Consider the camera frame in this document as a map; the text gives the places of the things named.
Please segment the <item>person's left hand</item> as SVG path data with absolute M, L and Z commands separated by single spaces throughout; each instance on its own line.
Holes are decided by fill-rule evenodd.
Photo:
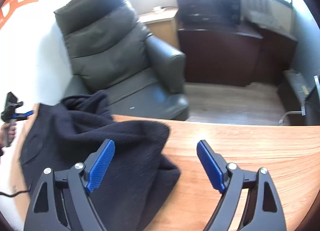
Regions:
M 16 122 L 4 123 L 1 126 L 0 147 L 8 147 L 16 136 Z

